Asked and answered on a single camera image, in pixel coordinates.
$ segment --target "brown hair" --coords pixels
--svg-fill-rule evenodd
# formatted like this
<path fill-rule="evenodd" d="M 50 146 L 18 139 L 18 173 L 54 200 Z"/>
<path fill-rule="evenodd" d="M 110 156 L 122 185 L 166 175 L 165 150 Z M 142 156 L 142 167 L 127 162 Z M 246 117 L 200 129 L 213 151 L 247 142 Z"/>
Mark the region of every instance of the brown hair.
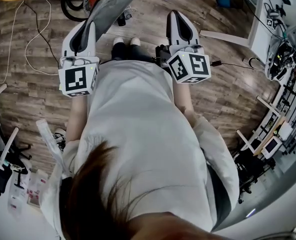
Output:
<path fill-rule="evenodd" d="M 127 209 L 117 212 L 118 181 L 107 200 L 102 199 L 102 177 L 115 147 L 104 141 L 88 156 L 73 178 L 62 181 L 60 222 L 67 240 L 129 239 Z"/>

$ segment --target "foot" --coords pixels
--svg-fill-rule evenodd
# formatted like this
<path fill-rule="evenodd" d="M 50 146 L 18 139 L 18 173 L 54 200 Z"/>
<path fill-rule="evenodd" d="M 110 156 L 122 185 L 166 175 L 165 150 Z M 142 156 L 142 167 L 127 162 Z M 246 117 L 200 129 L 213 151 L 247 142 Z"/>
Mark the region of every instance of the foot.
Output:
<path fill-rule="evenodd" d="M 118 43 L 123 43 L 123 42 L 124 42 L 124 39 L 122 37 L 118 36 L 113 40 L 113 45 L 118 44 Z"/>
<path fill-rule="evenodd" d="M 134 37 L 131 39 L 130 45 L 140 46 L 140 39 L 138 37 Z"/>

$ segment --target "person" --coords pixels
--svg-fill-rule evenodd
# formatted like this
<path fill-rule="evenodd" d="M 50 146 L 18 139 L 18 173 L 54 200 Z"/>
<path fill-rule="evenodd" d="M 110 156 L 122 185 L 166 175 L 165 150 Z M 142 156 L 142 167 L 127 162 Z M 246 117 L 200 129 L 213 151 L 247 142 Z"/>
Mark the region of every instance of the person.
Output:
<path fill-rule="evenodd" d="M 238 173 L 219 132 L 132 39 L 114 41 L 92 96 L 74 97 L 64 166 L 40 206 L 60 237 L 222 239 L 210 233 L 239 197 Z"/>

